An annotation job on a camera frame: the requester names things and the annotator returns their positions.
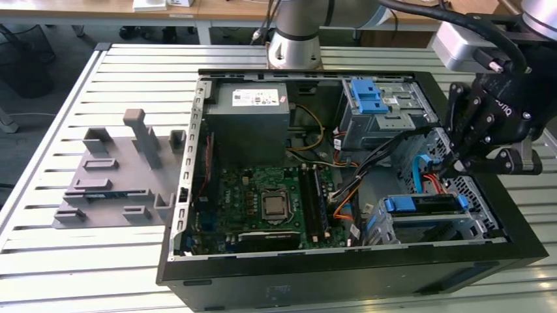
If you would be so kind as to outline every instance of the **open computer tower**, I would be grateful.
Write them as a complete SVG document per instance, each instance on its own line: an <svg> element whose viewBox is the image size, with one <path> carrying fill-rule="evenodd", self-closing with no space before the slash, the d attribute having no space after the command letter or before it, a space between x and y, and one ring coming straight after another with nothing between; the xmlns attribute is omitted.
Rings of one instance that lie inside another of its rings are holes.
<svg viewBox="0 0 557 313"><path fill-rule="evenodd" d="M548 256L497 176L429 173L429 73L199 74L156 278L191 310L450 293Z"/></svg>

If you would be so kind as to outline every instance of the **blue latch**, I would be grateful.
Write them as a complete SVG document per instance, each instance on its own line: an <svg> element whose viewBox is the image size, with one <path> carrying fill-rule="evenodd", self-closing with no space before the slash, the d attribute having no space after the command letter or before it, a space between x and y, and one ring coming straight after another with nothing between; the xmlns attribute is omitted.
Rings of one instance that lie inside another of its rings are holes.
<svg viewBox="0 0 557 313"><path fill-rule="evenodd" d="M416 204L412 197L390 197L389 199L385 199L385 206L388 212L416 211Z"/></svg>
<svg viewBox="0 0 557 313"><path fill-rule="evenodd" d="M458 200L458 203L461 204L462 210L468 211L470 209L470 206L469 206L469 201L468 201L466 197L462 196L462 195L458 195L458 197L456 197L456 199Z"/></svg>
<svg viewBox="0 0 557 313"><path fill-rule="evenodd" d="M389 113L389 108L381 101L381 90L373 80L353 80L351 93L358 102L359 113Z"/></svg>

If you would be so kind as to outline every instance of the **power supply label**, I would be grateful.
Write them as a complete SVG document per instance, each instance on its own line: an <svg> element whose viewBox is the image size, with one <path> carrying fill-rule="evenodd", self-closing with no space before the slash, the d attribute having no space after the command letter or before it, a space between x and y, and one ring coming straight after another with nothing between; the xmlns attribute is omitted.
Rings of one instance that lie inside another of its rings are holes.
<svg viewBox="0 0 557 313"><path fill-rule="evenodd" d="M278 106L278 89L237 89L233 92L233 106Z"/></svg>

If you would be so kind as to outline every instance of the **cable connector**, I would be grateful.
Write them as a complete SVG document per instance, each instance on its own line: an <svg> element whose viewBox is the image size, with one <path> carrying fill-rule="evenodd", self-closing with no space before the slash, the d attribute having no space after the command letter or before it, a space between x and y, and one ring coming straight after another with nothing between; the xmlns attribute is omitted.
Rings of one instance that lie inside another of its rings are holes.
<svg viewBox="0 0 557 313"><path fill-rule="evenodd" d="M255 41L259 38L261 38L261 28L254 31L254 34L251 35L251 41Z"/></svg>

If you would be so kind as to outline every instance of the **yellow cable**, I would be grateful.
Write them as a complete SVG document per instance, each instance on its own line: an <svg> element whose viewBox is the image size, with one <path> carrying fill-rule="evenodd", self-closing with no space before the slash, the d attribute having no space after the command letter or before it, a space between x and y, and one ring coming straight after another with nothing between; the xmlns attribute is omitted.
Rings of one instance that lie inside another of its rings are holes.
<svg viewBox="0 0 557 313"><path fill-rule="evenodd" d="M315 122L319 124L321 135L319 135L318 141L313 145L309 145L307 147L286 148L287 151L305 151L305 150L311 150L314 147L317 147L321 144L321 142L323 141L323 137L325 137L323 125L321 124L321 121L319 121L318 117L315 116L315 114L309 110L309 108L306 108L301 104L297 104L297 106L303 111L306 111L307 114L311 115L311 117L315 119Z"/></svg>

